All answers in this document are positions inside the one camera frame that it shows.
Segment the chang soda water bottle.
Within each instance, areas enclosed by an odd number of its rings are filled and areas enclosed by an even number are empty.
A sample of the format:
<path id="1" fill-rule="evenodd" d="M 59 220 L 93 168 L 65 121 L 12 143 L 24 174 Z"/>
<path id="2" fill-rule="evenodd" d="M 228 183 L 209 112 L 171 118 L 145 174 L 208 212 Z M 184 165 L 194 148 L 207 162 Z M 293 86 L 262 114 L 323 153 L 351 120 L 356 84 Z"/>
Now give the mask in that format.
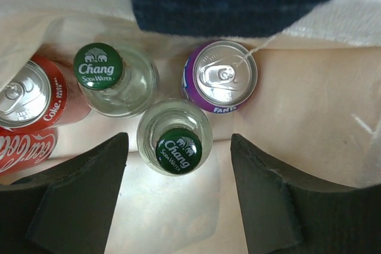
<path id="1" fill-rule="evenodd" d="M 146 165 L 154 171 L 181 176 L 199 168 L 213 145 L 213 130 L 204 112 L 185 99 L 166 99 L 141 117 L 136 141 Z"/>

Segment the beige canvas tote bag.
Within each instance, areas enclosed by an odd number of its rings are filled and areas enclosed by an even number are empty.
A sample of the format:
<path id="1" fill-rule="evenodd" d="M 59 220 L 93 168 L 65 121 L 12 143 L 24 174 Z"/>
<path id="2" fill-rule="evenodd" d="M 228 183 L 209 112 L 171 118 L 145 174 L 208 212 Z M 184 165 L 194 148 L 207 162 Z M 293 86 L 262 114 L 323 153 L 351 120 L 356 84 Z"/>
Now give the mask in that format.
<path id="1" fill-rule="evenodd" d="M 155 103 L 191 102 L 182 92 L 185 63 L 214 40 L 252 51 L 258 80 L 233 112 L 200 108 L 213 145 L 195 171 L 168 176 L 146 165 L 136 141 L 144 113 L 116 119 L 92 111 L 58 126 L 52 159 L 13 174 L 13 183 L 127 133 L 104 253 L 249 253 L 234 134 L 322 180 L 380 186 L 380 0 L 1 0 L 1 89 L 36 54 L 72 66 L 88 43 L 126 42 L 158 69 Z"/>

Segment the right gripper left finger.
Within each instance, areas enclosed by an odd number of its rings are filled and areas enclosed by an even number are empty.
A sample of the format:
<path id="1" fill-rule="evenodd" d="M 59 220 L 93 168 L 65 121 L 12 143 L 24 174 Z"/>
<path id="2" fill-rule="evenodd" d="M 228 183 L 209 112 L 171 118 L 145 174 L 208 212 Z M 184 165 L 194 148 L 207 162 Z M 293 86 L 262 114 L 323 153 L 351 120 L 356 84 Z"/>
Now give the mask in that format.
<path id="1" fill-rule="evenodd" d="M 127 133 L 1 186 L 1 253 L 104 253 L 129 151 Z"/>

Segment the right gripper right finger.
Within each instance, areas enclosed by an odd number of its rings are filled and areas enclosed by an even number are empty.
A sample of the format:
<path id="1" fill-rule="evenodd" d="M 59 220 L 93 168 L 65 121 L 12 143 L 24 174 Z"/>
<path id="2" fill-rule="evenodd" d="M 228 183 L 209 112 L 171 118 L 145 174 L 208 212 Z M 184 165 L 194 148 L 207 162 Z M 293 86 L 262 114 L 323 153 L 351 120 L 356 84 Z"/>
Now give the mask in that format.
<path id="1" fill-rule="evenodd" d="M 322 180 L 240 134 L 231 159 L 249 253 L 379 253 L 380 186 Z"/>

